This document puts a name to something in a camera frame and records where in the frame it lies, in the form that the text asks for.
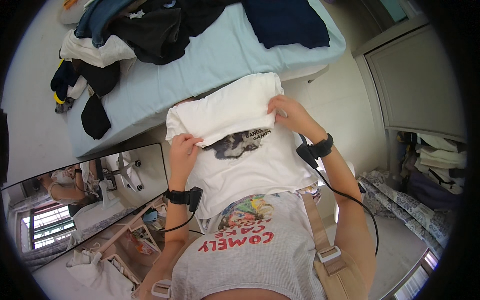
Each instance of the strap buckle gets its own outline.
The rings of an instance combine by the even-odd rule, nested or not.
[[[152,285],[152,295],[169,299],[172,295],[171,287],[172,281],[168,279],[162,279],[157,281],[155,284]]]
[[[321,263],[326,263],[336,257],[339,257],[341,252],[340,252],[340,248],[338,248],[337,246],[333,246],[333,249],[336,249],[336,252],[335,253],[332,253],[326,257],[323,257],[322,254],[321,254],[321,251],[318,251],[317,252],[317,256],[318,258],[320,259],[320,262]]]

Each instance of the window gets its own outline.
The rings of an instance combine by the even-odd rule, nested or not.
[[[401,285],[390,300],[412,300],[415,298],[425,282],[427,282],[437,263],[438,259],[428,250],[417,266],[413,268],[414,272],[407,276],[407,281]]]
[[[32,209],[30,216],[24,217],[22,222],[28,228],[31,249],[38,249],[64,239],[75,231],[75,223],[70,217],[68,205],[57,202]]]

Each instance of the black wristband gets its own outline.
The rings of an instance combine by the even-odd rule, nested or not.
[[[333,137],[327,133],[328,138],[326,140],[320,141],[315,145],[309,145],[308,150],[313,155],[315,159],[319,157],[325,157],[332,153],[333,146]]]

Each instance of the blue paisley fabric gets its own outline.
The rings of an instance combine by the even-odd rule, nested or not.
[[[420,201],[385,184],[387,171],[372,171],[359,177],[366,190],[363,202],[375,216],[398,218],[424,241],[437,257],[447,245],[453,224],[446,213],[433,211]]]

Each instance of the wardrobe door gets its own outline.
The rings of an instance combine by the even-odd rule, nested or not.
[[[386,129],[463,141],[463,109],[456,78],[431,25],[365,55]]]

